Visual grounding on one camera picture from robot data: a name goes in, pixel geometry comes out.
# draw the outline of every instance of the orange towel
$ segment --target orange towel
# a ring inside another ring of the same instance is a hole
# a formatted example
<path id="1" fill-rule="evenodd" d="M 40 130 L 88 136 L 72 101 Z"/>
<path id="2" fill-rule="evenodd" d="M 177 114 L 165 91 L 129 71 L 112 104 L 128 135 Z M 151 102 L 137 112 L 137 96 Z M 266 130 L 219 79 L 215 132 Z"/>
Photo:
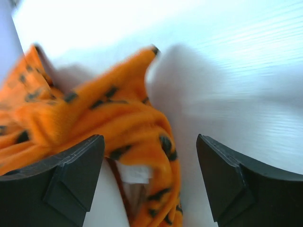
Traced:
<path id="1" fill-rule="evenodd" d="M 151 107 L 144 76 L 158 49 L 140 50 L 63 95 L 32 46 L 0 91 L 0 175 L 103 135 L 105 156 L 147 165 L 153 178 L 132 227 L 182 226 L 180 166 L 167 118 Z"/>

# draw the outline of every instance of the orange cloth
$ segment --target orange cloth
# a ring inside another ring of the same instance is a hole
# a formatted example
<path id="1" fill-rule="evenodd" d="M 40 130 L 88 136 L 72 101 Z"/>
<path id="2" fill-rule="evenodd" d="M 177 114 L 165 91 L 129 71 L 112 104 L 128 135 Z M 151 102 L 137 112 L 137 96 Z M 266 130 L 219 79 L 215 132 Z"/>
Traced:
<path id="1" fill-rule="evenodd" d="M 132 227 L 182 226 L 180 166 L 167 118 L 151 107 L 144 76 L 157 48 L 146 48 L 63 95 L 32 46 L 0 91 L 0 175 L 103 135 L 105 156 L 147 165 L 153 178 Z"/>

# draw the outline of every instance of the orange fabric with black spots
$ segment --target orange fabric with black spots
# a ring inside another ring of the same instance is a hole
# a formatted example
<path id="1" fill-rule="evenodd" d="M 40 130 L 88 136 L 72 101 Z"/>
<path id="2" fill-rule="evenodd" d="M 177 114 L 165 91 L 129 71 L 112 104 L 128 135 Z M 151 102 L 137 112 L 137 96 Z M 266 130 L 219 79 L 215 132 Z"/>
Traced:
<path id="1" fill-rule="evenodd" d="M 155 47 L 141 49 L 63 95 L 32 46 L 0 91 L 0 175 L 103 135 L 106 157 L 153 168 L 150 191 L 131 226 L 182 226 L 173 135 L 164 114 L 150 105 L 144 86 L 156 53 Z"/>

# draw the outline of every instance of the table surface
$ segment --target table surface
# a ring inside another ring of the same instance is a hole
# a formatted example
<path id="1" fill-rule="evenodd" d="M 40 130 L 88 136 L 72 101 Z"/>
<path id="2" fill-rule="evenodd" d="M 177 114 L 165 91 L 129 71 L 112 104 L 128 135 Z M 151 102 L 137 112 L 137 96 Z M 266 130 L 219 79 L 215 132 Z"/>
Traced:
<path id="1" fill-rule="evenodd" d="M 163 52 L 147 84 L 175 135 L 184 226 L 212 227 L 198 133 L 303 174 L 302 8 L 298 0 L 24 0 L 13 19 L 22 48 L 40 43 L 65 73 L 63 89 L 142 46 Z M 178 43 L 186 47 L 170 48 Z"/>

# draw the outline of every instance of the white table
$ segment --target white table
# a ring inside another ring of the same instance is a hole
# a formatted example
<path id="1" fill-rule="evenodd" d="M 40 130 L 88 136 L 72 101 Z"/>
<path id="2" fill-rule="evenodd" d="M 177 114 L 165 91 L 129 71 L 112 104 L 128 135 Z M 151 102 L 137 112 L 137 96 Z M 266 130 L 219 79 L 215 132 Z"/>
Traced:
<path id="1" fill-rule="evenodd" d="M 303 174 L 303 3 L 124 2 L 24 0 L 14 22 L 24 50 L 38 42 L 57 69 L 73 72 L 58 79 L 63 89 L 74 86 L 70 77 L 88 80 L 142 46 L 167 53 L 152 66 L 148 91 L 175 135 L 185 227 L 216 226 L 196 155 L 198 133 Z M 187 47 L 169 49 L 176 43 Z M 120 203 L 109 213 L 119 212 L 125 226 Z M 111 226 L 104 213 L 92 212 L 100 217 L 90 227 Z"/>

